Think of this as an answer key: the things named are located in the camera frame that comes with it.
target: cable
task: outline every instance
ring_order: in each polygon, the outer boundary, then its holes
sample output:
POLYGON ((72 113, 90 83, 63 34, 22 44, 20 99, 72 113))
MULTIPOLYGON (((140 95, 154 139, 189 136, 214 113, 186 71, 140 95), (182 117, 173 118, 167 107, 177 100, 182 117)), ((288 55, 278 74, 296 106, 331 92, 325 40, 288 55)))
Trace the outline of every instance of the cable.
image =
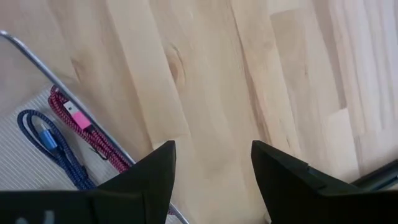
POLYGON ((104 155, 119 172, 124 172, 130 168, 132 164, 106 139, 104 134, 90 124, 83 113, 70 108, 74 105, 55 86, 51 88, 49 105, 65 124, 90 144, 95 151, 104 155))
POLYGON ((36 110, 24 110, 18 114, 18 127, 26 138, 43 154, 60 166, 69 179, 79 190, 89 190, 95 188, 95 184, 88 177, 84 166, 80 165, 72 150, 69 148, 62 133, 55 124, 44 114, 36 110), (33 117, 41 120, 42 131, 38 132, 33 124, 33 117))

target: wooden floor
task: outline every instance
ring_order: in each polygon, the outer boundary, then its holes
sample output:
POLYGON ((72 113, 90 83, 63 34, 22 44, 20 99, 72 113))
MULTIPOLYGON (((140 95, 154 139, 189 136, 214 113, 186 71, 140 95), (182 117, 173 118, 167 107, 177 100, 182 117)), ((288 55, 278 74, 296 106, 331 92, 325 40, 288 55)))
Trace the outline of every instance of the wooden floor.
MULTIPOLYGON (((398 158, 397 11, 395 0, 3 0, 0 29, 133 158, 176 140, 172 201, 191 223, 262 223, 253 139, 347 182, 398 158)), ((6 71, 0 92, 21 99, 45 82, 8 88, 19 76, 6 71)))

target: black object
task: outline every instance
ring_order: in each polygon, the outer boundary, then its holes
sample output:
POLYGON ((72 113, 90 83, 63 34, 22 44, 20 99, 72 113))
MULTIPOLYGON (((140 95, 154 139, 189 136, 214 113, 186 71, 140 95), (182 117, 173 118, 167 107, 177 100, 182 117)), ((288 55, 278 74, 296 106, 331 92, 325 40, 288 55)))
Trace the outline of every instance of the black object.
POLYGON ((367 192, 260 141, 251 158, 272 224, 398 223, 398 191, 367 192))
POLYGON ((0 192, 0 223, 164 224, 174 175, 168 141, 96 190, 0 192))
POLYGON ((364 190, 386 190, 398 184, 398 159, 351 184, 364 190))

